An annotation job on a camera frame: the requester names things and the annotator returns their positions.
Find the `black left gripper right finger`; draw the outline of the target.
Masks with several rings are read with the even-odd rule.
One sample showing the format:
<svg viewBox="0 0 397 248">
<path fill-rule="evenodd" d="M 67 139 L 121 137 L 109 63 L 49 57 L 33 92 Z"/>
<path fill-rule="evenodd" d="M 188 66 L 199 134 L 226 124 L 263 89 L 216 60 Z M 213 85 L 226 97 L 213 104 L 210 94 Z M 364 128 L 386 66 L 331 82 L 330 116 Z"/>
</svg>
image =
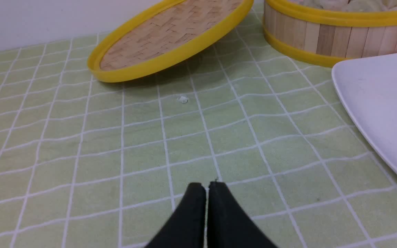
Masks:
<svg viewBox="0 0 397 248">
<path fill-rule="evenodd" d="M 208 248 L 276 248 L 249 218 L 224 182 L 208 186 Z"/>
</svg>

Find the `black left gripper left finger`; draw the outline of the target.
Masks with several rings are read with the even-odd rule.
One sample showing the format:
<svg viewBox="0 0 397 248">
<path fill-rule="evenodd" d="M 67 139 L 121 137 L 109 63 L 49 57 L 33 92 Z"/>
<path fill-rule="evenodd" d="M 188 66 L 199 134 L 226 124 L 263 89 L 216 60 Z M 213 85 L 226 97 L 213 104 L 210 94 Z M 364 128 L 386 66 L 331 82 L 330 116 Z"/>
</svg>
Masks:
<svg viewBox="0 0 397 248">
<path fill-rule="evenodd" d="M 147 248 L 202 248 L 205 228 L 205 188 L 189 183 L 181 202 Z"/>
</svg>

